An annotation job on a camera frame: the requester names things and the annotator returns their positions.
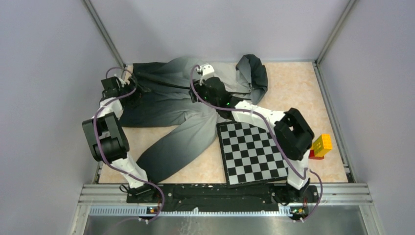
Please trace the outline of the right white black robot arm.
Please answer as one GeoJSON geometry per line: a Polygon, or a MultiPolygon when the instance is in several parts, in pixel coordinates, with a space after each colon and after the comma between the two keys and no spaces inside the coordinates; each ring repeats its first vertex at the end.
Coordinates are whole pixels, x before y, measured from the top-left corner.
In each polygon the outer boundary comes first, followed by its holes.
{"type": "Polygon", "coordinates": [[[299,110],[274,111],[231,95],[217,77],[191,81],[193,101],[213,106],[228,187],[286,179],[273,190],[283,205],[312,201],[308,157],[314,133],[299,110]]]}

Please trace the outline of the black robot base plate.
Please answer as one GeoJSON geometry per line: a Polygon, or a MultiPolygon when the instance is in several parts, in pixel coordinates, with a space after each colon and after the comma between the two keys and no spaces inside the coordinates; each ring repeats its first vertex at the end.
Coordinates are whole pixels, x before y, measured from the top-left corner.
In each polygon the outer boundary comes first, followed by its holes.
{"type": "Polygon", "coordinates": [[[236,188],[225,184],[163,184],[157,190],[160,202],[126,201],[161,206],[162,212],[277,212],[283,206],[316,203],[319,196],[316,186],[297,192],[288,185],[271,183],[236,188]]]}

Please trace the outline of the grey gradient zip jacket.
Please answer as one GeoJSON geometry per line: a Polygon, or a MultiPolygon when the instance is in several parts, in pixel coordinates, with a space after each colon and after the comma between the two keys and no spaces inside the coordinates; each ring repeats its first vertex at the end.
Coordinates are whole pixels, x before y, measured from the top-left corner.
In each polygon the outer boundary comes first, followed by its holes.
{"type": "MultiPolygon", "coordinates": [[[[133,65],[138,83],[147,92],[137,106],[124,109],[120,124],[128,128],[174,126],[137,160],[151,182],[161,182],[195,160],[215,140],[216,124],[224,121],[215,109],[191,101],[190,80],[199,79],[192,68],[203,64],[198,58],[179,57],[133,65]]],[[[268,90],[266,67],[253,54],[243,55],[236,65],[212,62],[212,66],[233,96],[258,104],[268,90]]]]}

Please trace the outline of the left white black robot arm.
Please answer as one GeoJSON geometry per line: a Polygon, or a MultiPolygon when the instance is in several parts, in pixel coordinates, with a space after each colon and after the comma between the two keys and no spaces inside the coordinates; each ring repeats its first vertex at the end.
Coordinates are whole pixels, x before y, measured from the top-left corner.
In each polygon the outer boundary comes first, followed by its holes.
{"type": "Polygon", "coordinates": [[[117,76],[103,79],[99,109],[91,119],[82,122],[92,157],[119,172],[127,185],[119,189],[128,195],[127,200],[160,202],[161,194],[150,185],[147,173],[140,168],[130,154],[130,146],[119,119],[124,108],[138,104],[142,89],[134,76],[123,80],[117,76]]]}

